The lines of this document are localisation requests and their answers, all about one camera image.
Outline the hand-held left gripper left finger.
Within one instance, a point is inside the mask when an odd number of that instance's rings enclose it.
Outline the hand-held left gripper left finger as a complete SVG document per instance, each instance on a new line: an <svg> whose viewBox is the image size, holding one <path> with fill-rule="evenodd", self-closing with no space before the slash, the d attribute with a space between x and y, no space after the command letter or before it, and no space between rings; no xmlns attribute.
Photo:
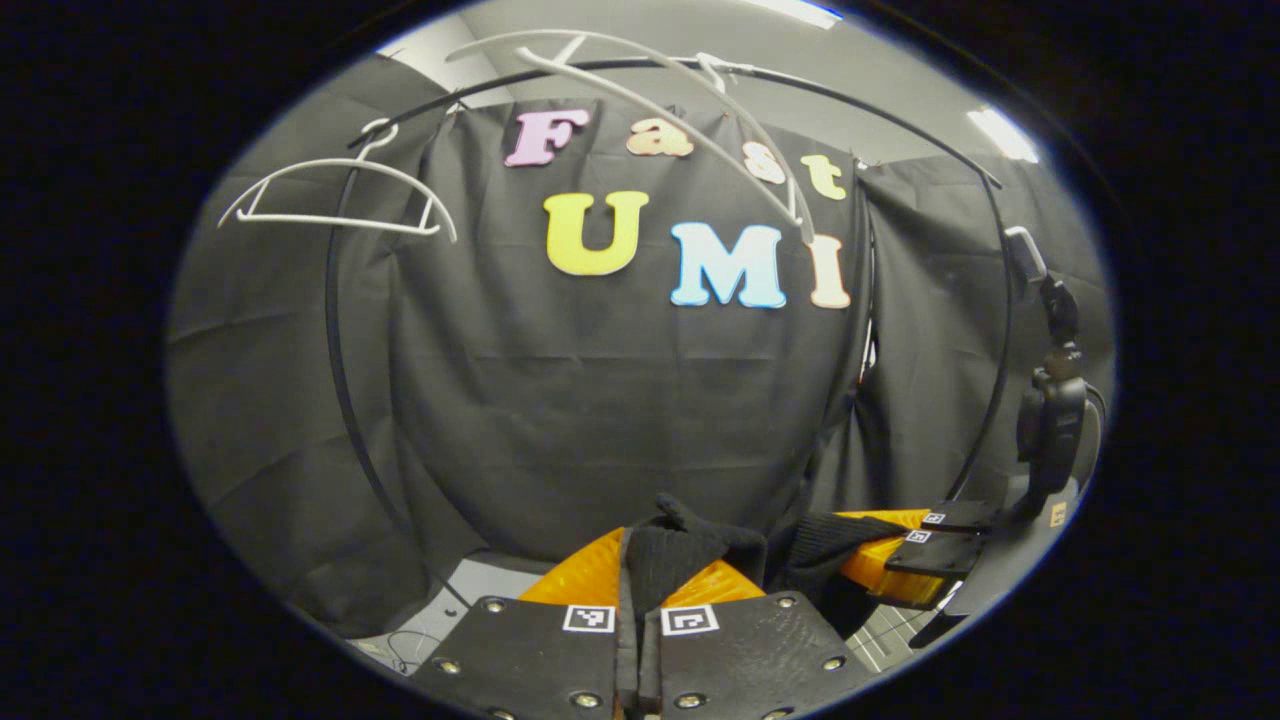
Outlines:
<svg viewBox="0 0 1280 720"><path fill-rule="evenodd" d="M617 528L517 597L485 594L411 674L428 698L480 719L626 719L639 638Z"/></svg>

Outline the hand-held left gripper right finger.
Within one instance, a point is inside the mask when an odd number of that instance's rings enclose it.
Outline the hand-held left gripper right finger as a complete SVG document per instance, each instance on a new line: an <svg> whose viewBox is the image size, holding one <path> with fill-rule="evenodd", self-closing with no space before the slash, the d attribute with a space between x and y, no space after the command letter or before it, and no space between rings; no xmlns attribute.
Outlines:
<svg viewBox="0 0 1280 720"><path fill-rule="evenodd" d="M643 716L805 719L874 678L808 598L768 594L722 560L681 583L644 624Z"/></svg>

